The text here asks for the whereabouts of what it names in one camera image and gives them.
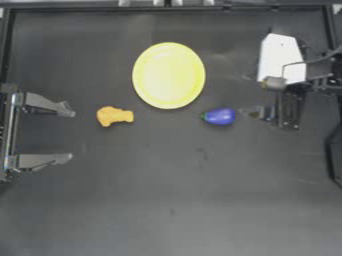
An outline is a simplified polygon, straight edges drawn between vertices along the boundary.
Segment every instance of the black surface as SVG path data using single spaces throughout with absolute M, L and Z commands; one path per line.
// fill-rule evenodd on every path
M 242 79 L 269 27 L 326 47 L 319 12 L 259 14 L 27 13 L 16 17 L 9 81 L 75 119 L 23 117 L 23 153 L 74 152 L 66 166 L 23 175 L 0 197 L 1 256 L 301 255 L 342 249 L 342 191 L 323 140 L 333 98 L 310 95 L 299 132 L 239 115 L 229 128 L 200 112 L 273 102 Z M 188 45 L 207 81 L 186 108 L 162 111 L 135 94 L 134 62 L 158 42 Z M 99 126 L 104 105 L 136 122 Z

